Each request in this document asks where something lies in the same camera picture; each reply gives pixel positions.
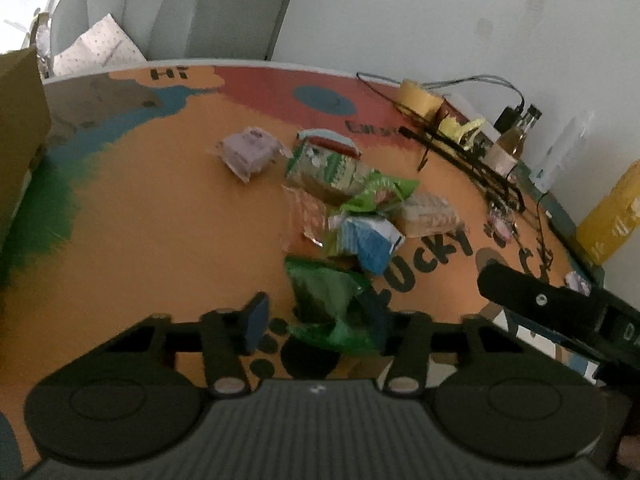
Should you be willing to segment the person right hand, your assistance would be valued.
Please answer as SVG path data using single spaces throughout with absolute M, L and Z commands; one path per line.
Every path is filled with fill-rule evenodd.
M 639 436 L 626 436 L 620 440 L 620 446 L 617 450 L 617 461 L 628 469 L 634 471 L 640 470 Z

